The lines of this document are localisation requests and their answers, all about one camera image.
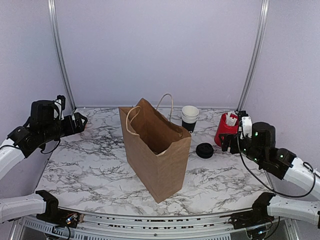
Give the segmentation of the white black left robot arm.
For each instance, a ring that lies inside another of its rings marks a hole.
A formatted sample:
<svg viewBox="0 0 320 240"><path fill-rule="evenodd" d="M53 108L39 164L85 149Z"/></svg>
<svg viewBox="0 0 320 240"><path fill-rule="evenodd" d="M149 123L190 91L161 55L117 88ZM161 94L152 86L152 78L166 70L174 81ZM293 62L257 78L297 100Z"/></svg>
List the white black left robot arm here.
<svg viewBox="0 0 320 240"><path fill-rule="evenodd" d="M78 112L64 116L65 108L66 98L63 95L58 95L55 100L38 100L31 104L25 124L10 132L0 145L2 178L36 150L47 154L47 143L55 141L59 144L62 138L85 130L87 117ZM76 228L80 221L80 213L60 208L58 199L46 190L0 200L1 223L29 215L60 227Z"/></svg>

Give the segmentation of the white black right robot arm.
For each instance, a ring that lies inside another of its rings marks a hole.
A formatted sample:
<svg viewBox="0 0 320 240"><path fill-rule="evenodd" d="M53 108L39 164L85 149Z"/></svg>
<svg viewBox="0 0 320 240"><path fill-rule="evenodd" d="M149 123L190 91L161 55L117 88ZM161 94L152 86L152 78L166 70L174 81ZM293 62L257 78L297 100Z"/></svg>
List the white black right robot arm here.
<svg viewBox="0 0 320 240"><path fill-rule="evenodd" d="M274 126L252 123L247 116L242 118L235 133L220 133L218 137L222 151L239 154L241 159L256 163L260 170L306 190L305 194L289 195L269 188L254 201L247 214L252 224L285 217L320 225L320 173L292 151L276 147Z"/></svg>

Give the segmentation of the white sticks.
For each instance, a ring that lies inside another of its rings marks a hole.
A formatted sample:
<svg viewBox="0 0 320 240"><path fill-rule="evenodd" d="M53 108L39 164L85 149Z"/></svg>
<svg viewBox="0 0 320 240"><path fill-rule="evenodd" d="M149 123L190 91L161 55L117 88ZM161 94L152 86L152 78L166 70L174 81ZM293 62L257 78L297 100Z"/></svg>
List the white sticks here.
<svg viewBox="0 0 320 240"><path fill-rule="evenodd" d="M230 126L230 127L234 127L236 126L238 121L238 117L233 114L231 111L227 112L225 115L225 123Z"/></svg>

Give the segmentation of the brown paper bag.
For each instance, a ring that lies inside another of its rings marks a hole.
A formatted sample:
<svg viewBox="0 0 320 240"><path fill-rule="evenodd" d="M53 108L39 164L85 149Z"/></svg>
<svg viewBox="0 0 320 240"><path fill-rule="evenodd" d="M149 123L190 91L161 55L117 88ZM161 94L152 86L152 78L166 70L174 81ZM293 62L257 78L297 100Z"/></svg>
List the brown paper bag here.
<svg viewBox="0 0 320 240"><path fill-rule="evenodd" d="M128 124L132 107L119 107L127 162L157 203L182 189L192 136L182 126L168 120L146 99L141 98L137 117Z"/></svg>

